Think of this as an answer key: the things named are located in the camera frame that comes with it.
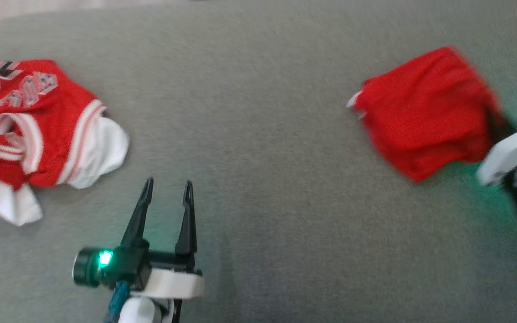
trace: basketball jersey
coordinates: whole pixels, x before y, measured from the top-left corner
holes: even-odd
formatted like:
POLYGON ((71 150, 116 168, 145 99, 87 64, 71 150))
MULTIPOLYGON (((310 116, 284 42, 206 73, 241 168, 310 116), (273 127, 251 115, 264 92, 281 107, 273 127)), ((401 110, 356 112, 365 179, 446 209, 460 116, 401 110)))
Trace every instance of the basketball jersey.
POLYGON ((26 183, 86 188, 121 166, 129 140, 105 109, 54 61, 0 61, 0 196, 12 194, 0 201, 2 217, 18 225, 41 217, 21 209, 39 208, 26 183))

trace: green led light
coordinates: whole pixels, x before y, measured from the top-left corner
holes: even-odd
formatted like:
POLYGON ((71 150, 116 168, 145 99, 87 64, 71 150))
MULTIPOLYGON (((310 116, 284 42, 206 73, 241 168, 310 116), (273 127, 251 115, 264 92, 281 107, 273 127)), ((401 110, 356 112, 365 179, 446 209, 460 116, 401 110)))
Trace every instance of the green led light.
POLYGON ((99 254, 99 268, 103 268, 111 262, 111 258, 113 257, 113 252, 111 251, 102 251, 99 254))

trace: cable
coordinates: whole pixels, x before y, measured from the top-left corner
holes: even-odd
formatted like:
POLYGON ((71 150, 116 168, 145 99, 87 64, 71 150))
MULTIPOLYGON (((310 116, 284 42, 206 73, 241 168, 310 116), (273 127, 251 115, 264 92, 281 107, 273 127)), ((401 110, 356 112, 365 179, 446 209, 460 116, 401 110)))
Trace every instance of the cable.
POLYGON ((103 320, 104 323, 117 323, 119 321, 119 315, 121 315, 121 310, 125 302, 127 302, 129 294, 131 294, 129 283, 124 280, 117 282, 113 297, 109 303, 109 310, 103 320))

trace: gray fabric surface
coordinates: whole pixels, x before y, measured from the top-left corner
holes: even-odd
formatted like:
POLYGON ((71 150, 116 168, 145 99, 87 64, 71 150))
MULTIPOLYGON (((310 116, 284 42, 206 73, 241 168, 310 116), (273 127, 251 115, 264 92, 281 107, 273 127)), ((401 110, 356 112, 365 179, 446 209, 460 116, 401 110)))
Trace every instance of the gray fabric surface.
POLYGON ((0 220, 0 323, 99 322, 84 245, 119 242, 154 176, 146 235, 171 249, 195 188, 205 297, 189 322, 517 322, 517 219, 475 166, 418 186, 344 108, 363 80, 453 44, 517 122, 517 1, 245 0, 0 22, 0 59, 55 59, 131 135, 92 188, 37 190, 0 220))

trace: white fabric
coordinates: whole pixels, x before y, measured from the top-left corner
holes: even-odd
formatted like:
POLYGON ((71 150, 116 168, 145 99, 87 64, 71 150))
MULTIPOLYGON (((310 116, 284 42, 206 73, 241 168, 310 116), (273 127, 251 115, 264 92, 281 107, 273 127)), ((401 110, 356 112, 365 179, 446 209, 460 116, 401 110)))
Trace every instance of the white fabric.
POLYGON ((92 186, 99 176, 121 167, 128 149, 129 137, 117 123, 105 117, 95 118, 68 184, 78 189, 92 186))
MULTIPOLYGON (((362 94, 362 91, 358 91, 356 94, 354 94, 352 96, 352 98, 350 98, 350 100, 348 100, 348 102, 346 103, 346 107, 349 109, 352 109, 355 106, 356 101, 361 94, 362 94)), ((359 119, 362 119, 362 118, 364 118, 364 116, 366 116, 366 112, 356 111, 356 114, 359 117, 359 119)))
MULTIPOLYGON (((101 117, 103 110, 105 107, 99 100, 94 100, 86 107, 78 120, 69 157, 57 184, 66 181, 74 188, 88 188, 99 176, 123 164, 129 149, 129 137, 117 123, 101 117)), ((14 120, 20 125, 29 126, 27 129, 31 130, 30 133, 39 134, 40 137, 39 127, 33 125, 35 121, 23 117, 16 117, 14 120)), ((25 146, 27 152, 32 152, 22 160, 22 165, 27 166, 23 168, 25 174, 29 174, 36 170, 33 167, 41 160, 43 143, 29 136, 25 140, 25 146)), ((41 215, 41 207, 28 184, 23 184, 20 190, 13 192, 11 186, 0 182, 0 217, 20 226, 41 219, 41 215)))
POLYGON ((0 114, 0 135, 12 138, 9 128, 15 123, 23 133, 20 140, 9 141, 9 146, 0 145, 0 159, 21 160, 25 174, 37 170, 43 154, 43 137, 35 119, 26 113, 0 114))
POLYGON ((13 192, 13 188, 0 182, 0 217, 20 226, 41 219, 41 207, 28 184, 13 192))

